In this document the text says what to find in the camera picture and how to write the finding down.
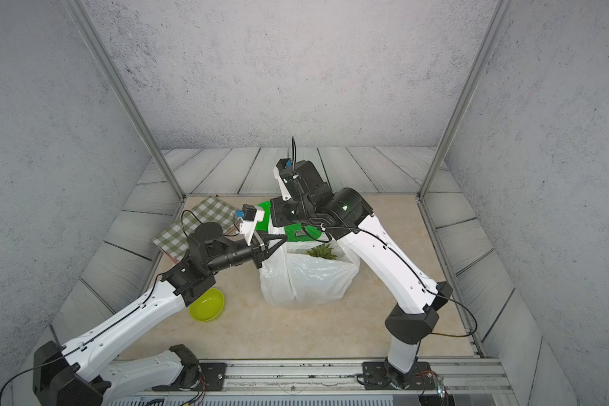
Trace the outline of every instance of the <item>gray textured wall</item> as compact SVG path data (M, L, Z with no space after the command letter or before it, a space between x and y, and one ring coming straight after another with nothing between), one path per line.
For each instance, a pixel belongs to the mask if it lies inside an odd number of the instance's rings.
M447 162L583 404L609 405L609 0L517 0Z
M162 148L436 145L495 0L84 0Z
M149 153L58 0L0 1L0 385L77 281Z

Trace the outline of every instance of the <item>green mesh tray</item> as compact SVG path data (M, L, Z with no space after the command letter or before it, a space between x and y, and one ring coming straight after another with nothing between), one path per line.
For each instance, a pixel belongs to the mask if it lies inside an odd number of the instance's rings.
M265 201L263 203L260 203L258 206L264 209L265 215L264 221L257 223L255 229L268 231L269 216L271 213L271 201ZM322 231L310 225L305 225L304 229L315 239L319 239L320 236L323 234ZM304 231L302 231L301 224L287 225L286 227L284 227L284 232L286 233L287 240L291 242L314 241L313 239L309 238L309 236L307 236Z

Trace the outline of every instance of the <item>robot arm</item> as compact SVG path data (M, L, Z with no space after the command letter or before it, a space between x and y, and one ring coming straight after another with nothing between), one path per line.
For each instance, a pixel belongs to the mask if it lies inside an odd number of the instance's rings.
M397 299L386 319L392 338L384 365L390 381L406 387L420 340L433 330L436 311L451 295L450 286L436 283L401 251L359 193L349 188L333 193L311 162L282 159L274 174L282 196L271 200L273 225L302 223L324 231L357 253ZM211 288L217 272L247 261L261 268L262 261L286 241L285 235L255 230L265 216L261 208L244 205L238 216L244 239L228 239L216 223L198 226L187 237L189 249L183 260L145 294L64 346L48 342L38 349L34 363L44 366L34 373L33 390L41 404L98 406L158 385L178 389L197 384L199 362L183 345L148 359L115 364L113 360Z

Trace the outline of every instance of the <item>metal frame pole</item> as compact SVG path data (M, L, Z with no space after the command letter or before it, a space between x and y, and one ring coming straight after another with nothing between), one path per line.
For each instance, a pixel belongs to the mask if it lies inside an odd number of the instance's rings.
M81 0L62 0L62 2L65 6L65 10L70 15L70 18L74 21L76 28L81 34L81 37L83 37L86 45L88 46L88 49L90 49L90 52L95 57L99 67L106 75L108 82L117 96L117 99L129 115L133 126L136 127L140 138L142 138L142 141L145 143L149 153L158 164L158 167L160 168L160 171L164 175L165 179L167 179L167 182L170 183L171 189L174 191L174 193L176 193L176 196L179 197L179 200L185 199L185 192L182 190L178 181L174 177L174 174L172 173L169 164L165 160L162 151L160 148L158 148L158 144L151 135L149 127L146 125L144 118L142 118L136 103L133 102L129 91L122 81L122 78L115 69L115 65L108 56L104 45L99 39L97 31L90 21L88 13L86 13L86 9L84 8L83 4L81 4Z
M496 45L496 41L503 31L505 21L510 15L512 2L513 0L499 0L499 3L496 5L490 25L485 32L485 37L482 39L482 43L480 44L476 58L473 60L473 64L471 65L469 75L467 76L467 80L463 86L463 91L460 93L460 97L456 102L453 113L451 113L449 123L444 130L444 134L442 134L442 138L439 140L438 148L435 150L435 155L430 163L429 172L422 183L422 188L418 194L420 200L423 200L426 194L429 192L430 185L433 183L435 174L442 165L442 160L446 156L449 146L456 135L458 125L460 124L460 121L463 118L467 107L469 106L469 102L474 91L476 91L476 87L478 87L478 80L482 75L482 72L485 70L485 66L492 55L492 50Z

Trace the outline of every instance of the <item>green checkered placemat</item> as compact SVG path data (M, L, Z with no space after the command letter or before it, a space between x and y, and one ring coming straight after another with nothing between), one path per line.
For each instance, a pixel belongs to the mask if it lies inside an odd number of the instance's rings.
M221 224L224 232L234 227L236 214L235 207L232 207L213 196L200 202L193 207L191 211L194 212L203 223L215 222ZM185 225L185 232L188 234L194 232L196 227L201 224L190 213L185 213L182 217L183 224ZM183 233L179 217L179 219L171 223L165 231L160 233L160 235L153 240L153 243L176 261L180 261L183 255L185 255L185 251L187 251L186 238L187 236Z

